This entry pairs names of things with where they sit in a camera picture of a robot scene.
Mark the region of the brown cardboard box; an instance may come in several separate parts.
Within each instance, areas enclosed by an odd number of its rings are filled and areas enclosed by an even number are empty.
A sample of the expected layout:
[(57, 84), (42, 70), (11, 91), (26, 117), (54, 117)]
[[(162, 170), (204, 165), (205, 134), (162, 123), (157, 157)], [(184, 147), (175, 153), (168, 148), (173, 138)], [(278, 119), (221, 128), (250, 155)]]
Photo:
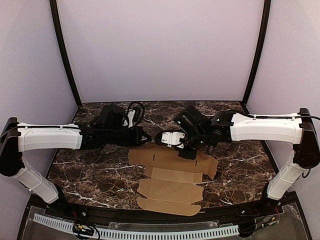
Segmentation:
[(154, 145), (130, 149), (128, 162), (145, 167), (137, 188), (136, 202), (141, 209), (186, 217), (201, 211), (203, 176), (213, 180), (218, 167), (215, 158), (202, 152), (188, 160), (172, 149)]

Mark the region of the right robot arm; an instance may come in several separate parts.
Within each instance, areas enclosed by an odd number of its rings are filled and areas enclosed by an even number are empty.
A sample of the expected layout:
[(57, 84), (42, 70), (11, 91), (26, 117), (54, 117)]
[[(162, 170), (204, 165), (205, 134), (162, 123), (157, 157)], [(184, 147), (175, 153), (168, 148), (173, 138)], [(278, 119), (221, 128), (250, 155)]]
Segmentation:
[(227, 110), (207, 117), (190, 105), (174, 121), (185, 132), (181, 142), (187, 151), (247, 140), (290, 143), (292, 154), (266, 187), (267, 198), (277, 201), (304, 172), (320, 163), (314, 119), (315, 116), (307, 108), (284, 115), (256, 115)]

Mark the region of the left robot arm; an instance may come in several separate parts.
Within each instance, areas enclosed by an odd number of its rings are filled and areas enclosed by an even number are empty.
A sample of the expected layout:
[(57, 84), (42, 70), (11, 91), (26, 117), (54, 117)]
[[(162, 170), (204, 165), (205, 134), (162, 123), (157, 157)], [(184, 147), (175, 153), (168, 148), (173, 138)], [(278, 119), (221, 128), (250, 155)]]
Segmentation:
[(141, 147), (152, 140), (140, 126), (144, 114), (142, 105), (124, 109), (110, 104), (103, 106), (100, 115), (89, 123), (39, 125), (18, 122), (16, 117), (11, 117), (0, 136), (0, 173), (14, 178), (45, 203), (53, 204), (64, 195), (27, 162), (24, 152), (93, 150), (105, 145)]

